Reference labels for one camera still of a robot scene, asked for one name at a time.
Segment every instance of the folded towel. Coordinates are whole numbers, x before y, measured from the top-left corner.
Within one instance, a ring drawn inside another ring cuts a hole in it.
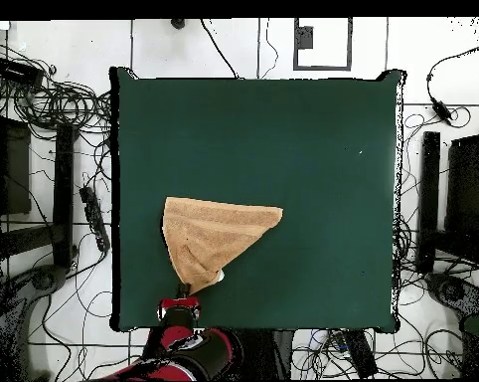
[[[221,269],[281,218],[280,208],[169,197],[162,230],[172,265],[192,294],[218,282]]]

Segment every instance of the black cable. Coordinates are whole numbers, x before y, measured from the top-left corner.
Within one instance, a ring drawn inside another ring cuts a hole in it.
[[[330,362],[331,362],[332,364],[334,364],[334,365],[337,367],[338,370],[341,371],[341,374],[346,375],[347,379],[349,379],[349,380],[351,381],[351,377],[350,377],[349,374],[344,370],[344,368],[343,368],[342,366],[340,366],[340,365],[339,365],[336,361],[334,361],[334,360],[330,360]]]
[[[84,320],[82,322],[82,344],[85,344],[85,341],[84,341],[84,333],[85,333],[85,319],[87,318],[87,315],[89,313],[91,313],[89,311],[89,308],[91,307],[92,303],[96,300],[97,297],[99,297],[101,294],[104,294],[106,292],[110,292],[110,291],[100,291],[98,292],[97,294],[94,295],[94,297],[91,299],[91,301],[89,302],[89,304],[87,305],[87,307],[84,309],[85,310],[85,314],[84,314]],[[79,371],[80,371],[80,375],[82,375],[82,380],[85,380],[85,357],[87,356],[87,348],[86,347],[83,347],[80,352],[82,352],[83,350],[85,350],[85,353],[84,353],[84,358],[82,360],[82,362],[80,362],[80,353],[79,353],[79,356],[78,356],[78,362],[79,362]]]
[[[219,49],[219,46],[217,45],[217,43],[215,42],[215,39],[213,38],[213,35],[212,33],[210,32],[210,30],[206,27],[205,23],[204,23],[204,20],[201,19],[201,25],[203,26],[204,30],[206,31],[206,33],[208,34],[208,37],[210,37],[210,40],[212,40],[212,43],[213,45],[215,46],[215,48],[217,49],[217,52],[219,52],[220,56],[222,57],[222,59],[224,60],[224,62],[226,62],[226,64],[228,65],[229,69],[231,69],[231,72],[233,72],[233,75],[235,76],[236,79],[239,78],[239,75],[235,72],[235,70],[233,69],[233,67],[231,66],[231,64],[228,62],[228,60],[226,59],[226,56],[224,56],[224,54],[221,52],[221,50]]]
[[[58,382],[58,379],[60,379],[60,376],[61,374],[63,373],[63,371],[65,370],[65,368],[67,367],[67,365],[69,364],[70,362],[70,359],[72,358],[72,350],[66,345],[64,344],[61,340],[59,340],[58,338],[56,338],[53,334],[51,334],[51,332],[49,332],[49,330],[47,329],[47,326],[45,325],[46,321],[47,321],[47,314],[49,313],[49,309],[51,308],[51,304],[53,302],[53,296],[51,294],[49,294],[49,304],[47,305],[47,308],[45,309],[45,312],[44,312],[44,316],[42,316],[42,326],[44,328],[44,331],[45,333],[53,340],[53,341],[56,341],[58,342],[62,347],[64,347],[67,352],[69,353],[69,357],[67,358],[67,361],[65,362],[65,364],[63,365],[63,367],[60,369],[60,371],[58,372],[58,375],[56,375],[56,378],[54,380],[54,382]]]
[[[432,332],[430,332],[424,342],[423,342],[423,346],[424,346],[424,354],[425,354],[425,359],[426,359],[426,362],[428,363],[428,368],[430,369],[430,372],[432,373],[432,375],[434,376],[435,379],[439,379],[439,377],[437,376],[437,374],[435,373],[433,367],[432,367],[432,363],[431,362],[431,358],[430,358],[430,350],[429,350],[429,345],[428,345],[428,341],[430,340],[430,338],[432,336],[434,336],[435,334],[439,333],[439,332],[446,332],[447,334],[451,334],[453,335],[455,338],[459,339],[461,342],[462,342],[462,337],[459,336],[456,332],[453,332],[449,329],[444,329],[444,328],[441,328],[441,329],[436,329]],[[452,366],[454,366],[456,369],[459,369],[460,370],[460,365],[457,364],[457,362],[455,363],[452,363],[451,360],[446,360],[448,363],[450,363]]]
[[[53,251],[50,251],[50,252],[48,252],[47,254],[44,254],[42,257],[40,257],[40,258],[38,258],[37,260],[35,260],[35,263],[34,263],[33,266],[31,267],[31,269],[33,269],[33,268],[37,265],[37,263],[38,263],[39,261],[41,261],[43,258],[46,258],[48,255],[52,255],[52,254],[53,254]]]
[[[78,246],[78,251],[79,251],[79,253],[80,253],[80,244],[81,244],[82,240],[83,240],[85,237],[90,236],[90,235],[91,235],[91,233],[87,233],[86,235],[84,235],[84,236],[80,239],[79,246]],[[82,269],[82,270],[80,270],[80,271],[78,271],[78,272],[76,273],[76,274],[81,274],[81,273],[83,273],[84,271],[87,271],[87,270],[91,269],[91,272],[87,275],[87,277],[85,278],[85,280],[80,284],[79,289],[82,288],[82,286],[85,284],[85,282],[86,282],[86,281],[89,279],[89,277],[91,276],[92,271],[94,270],[94,268],[96,268],[96,266],[103,261],[104,257],[105,257],[105,255],[102,254],[101,257],[98,259],[98,261],[96,261],[94,264],[92,264],[92,265],[90,265],[90,266],[88,266],[88,267],[86,267],[86,268],[84,268],[84,269]],[[73,274],[73,275],[71,275],[71,276],[67,276],[66,280],[69,280],[70,278],[74,277],[76,274]],[[65,300],[65,301],[60,305],[60,307],[58,307],[53,313],[51,313],[51,315],[50,315],[46,320],[49,320],[53,315],[55,315],[58,311],[60,311],[61,308],[62,308],[65,304],[67,304],[67,303],[72,299],[72,297],[74,297],[75,295],[76,295],[75,292],[74,292],[72,295],[70,295],[70,297],[67,298],[67,300]],[[31,335],[33,335],[33,333],[34,333],[37,329],[39,329],[41,326],[42,326],[42,324],[38,325],[35,329],[33,329],[33,330],[29,333],[28,338],[31,337]]]
[[[264,79],[266,77],[266,75],[269,73],[269,71],[271,71],[272,69],[275,69],[276,67],[276,62],[278,61],[278,51],[271,45],[271,43],[269,42],[268,38],[267,38],[267,32],[268,32],[268,29],[269,29],[269,20],[271,18],[267,18],[267,23],[266,23],[266,43],[269,45],[269,47],[271,47],[271,49],[273,49],[273,51],[275,52],[275,62],[273,63],[273,66],[271,66],[271,68],[269,68],[266,73],[264,75],[262,75],[262,79]]]
[[[479,52],[479,46],[477,47],[474,47],[470,50],[467,50],[465,52],[462,52],[462,53],[458,53],[458,54],[455,54],[453,56],[448,56],[448,57],[445,57],[444,59],[441,59],[439,60],[437,63],[435,63],[431,68],[430,68],[430,71],[428,71],[428,74],[426,76],[426,91],[428,93],[428,96],[430,97],[430,100],[432,102],[437,102],[437,99],[435,99],[435,97],[430,93],[430,81],[431,79],[433,78],[433,74],[432,74],[432,71],[438,66],[440,65],[442,62],[445,62],[449,59],[457,59],[459,58],[460,56],[464,56],[464,55],[467,55],[467,54],[471,54],[471,53],[476,53],[476,52]]]
[[[40,174],[40,173],[44,174],[45,177],[47,177],[50,181],[52,181],[52,182],[54,183],[54,179],[51,179],[51,177],[49,177],[49,174],[47,174],[47,172],[46,172],[45,170],[38,170],[38,171],[35,171],[35,172],[33,172],[33,173],[29,173],[29,175],[30,175],[30,176],[34,176],[34,175]],[[76,182],[74,182],[74,186],[76,186],[77,188],[80,189],[80,186],[78,186],[78,185],[76,184]]]
[[[399,376],[396,376],[396,375],[393,374],[393,373],[388,372],[388,371],[385,370],[385,369],[378,368],[378,370],[379,370],[381,373],[383,373],[383,374],[385,374],[385,375],[388,375],[388,377],[389,377],[388,379],[390,379],[390,378],[403,379],[403,378],[400,378]]]
[[[140,355],[138,355],[138,354],[134,354],[134,355],[130,356],[131,359],[133,359],[133,358],[139,359],[139,358],[141,358],[141,357],[142,357],[142,356],[140,356]],[[95,371],[96,369],[106,368],[106,367],[111,367],[111,366],[119,365],[119,364],[124,363],[124,362],[127,362],[127,361],[128,361],[128,357],[127,357],[126,359],[120,360],[119,362],[103,363],[103,364],[101,364],[101,365],[98,365],[98,366],[94,367],[93,370],[91,370],[91,372],[89,373],[89,375],[87,376],[86,379],[87,379],[87,380],[91,379],[91,376],[92,376],[92,374],[94,373],[94,371]]]
[[[79,261],[80,261],[80,254],[78,254],[78,257],[77,257],[77,266],[76,266],[76,269],[79,268]],[[85,310],[85,314],[90,313],[92,316],[95,316],[95,317],[109,317],[109,316],[111,316],[111,313],[109,313],[109,314],[107,314],[107,315],[97,315],[97,314],[95,314],[95,313],[93,313],[93,312],[91,312],[91,311],[89,310],[89,306],[90,306],[90,304],[92,303],[92,301],[94,300],[94,298],[91,300],[91,302],[89,303],[89,305],[88,305],[87,307],[84,305],[84,303],[82,303],[82,300],[81,300],[80,295],[79,295],[79,290],[80,290],[80,288],[77,286],[77,275],[78,275],[78,274],[79,274],[79,271],[77,271],[77,272],[74,274],[74,277],[75,277],[75,279],[76,279],[76,295],[77,295],[77,299],[79,300],[80,305],[81,305],[82,308]],[[108,291],[108,290],[101,291],[99,294],[102,294],[102,293],[104,293],[104,292],[108,292],[108,293],[112,294],[112,291]]]
[[[62,123],[70,123],[80,132],[109,133],[110,92],[96,95],[94,91],[82,84],[59,83],[54,81],[51,66],[40,60],[29,59],[14,52],[20,58],[9,58],[14,62],[24,62],[43,72],[47,86],[25,88],[15,86],[8,81],[0,80],[0,94],[11,98],[19,117],[28,123],[33,135],[40,139],[55,140],[56,136],[42,135],[39,129],[56,130]],[[7,101],[0,110],[6,109]]]
[[[78,355],[78,367],[77,367],[76,369],[74,369],[74,372],[72,372],[69,376],[67,376],[67,377],[63,380],[63,382],[67,382],[70,378],[72,378],[72,377],[77,373],[77,371],[80,371],[80,353],[81,353],[82,351],[83,351],[83,354],[84,354],[84,358],[83,358],[83,359],[85,360],[85,358],[87,357],[87,349],[83,349],[83,348],[82,348],[82,349],[79,351],[79,355]]]

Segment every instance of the floor tile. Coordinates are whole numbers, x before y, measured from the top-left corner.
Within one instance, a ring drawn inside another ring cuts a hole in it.
[[[235,72],[255,78],[257,19],[204,20]],[[217,52],[199,19],[187,19],[185,28],[170,19],[133,22],[133,64],[139,78],[231,78],[233,73]]]
[[[439,60],[479,46],[471,18],[390,18],[390,69],[407,71],[405,102],[430,102],[426,76]],[[479,52],[438,65],[430,92],[449,104],[479,104]]]

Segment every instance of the green table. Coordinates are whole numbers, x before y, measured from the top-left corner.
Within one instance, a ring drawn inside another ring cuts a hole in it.
[[[112,325],[157,325],[157,303],[175,296],[160,222],[176,196],[283,208],[279,225],[198,293],[202,326],[395,329],[400,72],[377,82],[110,74]]]

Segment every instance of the black device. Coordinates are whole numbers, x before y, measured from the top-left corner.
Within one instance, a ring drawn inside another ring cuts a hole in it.
[[[7,142],[3,128],[0,122],[0,379],[26,381],[30,380],[27,336],[31,311],[39,298],[65,283],[77,250],[72,236],[76,129],[64,124],[57,130],[53,222],[3,233],[1,214],[7,198],[7,181],[20,184],[9,173],[4,159]],[[52,265],[5,280],[1,261],[46,245],[53,246]]]
[[[437,114],[437,116],[445,121],[448,125],[451,125],[450,118],[451,118],[451,111],[448,109],[446,105],[444,105],[443,101],[438,101],[433,96],[430,97],[432,101],[432,109]]]
[[[345,330],[342,332],[346,342],[349,354],[351,356],[351,363],[358,372],[360,379],[368,378],[378,373],[378,365],[372,352],[367,336],[362,330]]]
[[[430,273],[425,276],[428,293],[443,306],[462,316],[479,315],[479,287],[448,274]]]
[[[44,73],[41,69],[0,57],[0,78],[24,87],[38,88]]]
[[[1,214],[28,214],[32,205],[29,196],[31,131],[28,123],[0,116],[0,139],[6,142],[5,168],[15,180],[6,180],[7,199],[1,201]]]
[[[83,187],[79,191],[80,198],[85,204],[84,212],[85,218],[91,225],[94,237],[96,238],[96,245],[98,250],[106,253],[110,249],[110,241],[108,239],[103,218],[101,216],[100,205],[98,199],[90,187]]]
[[[185,19],[171,19],[171,25],[176,29],[185,28]]]
[[[421,150],[415,268],[430,273],[435,250],[479,265],[479,134],[453,140],[448,153],[448,195],[444,230],[437,230],[438,132],[425,132]]]
[[[479,287],[449,274],[434,274],[435,251],[479,266],[479,135],[452,141],[444,230],[437,230],[439,133],[425,132],[421,153],[415,269],[425,274],[430,296],[458,317],[479,315]],[[479,378],[479,335],[462,330],[461,377]]]

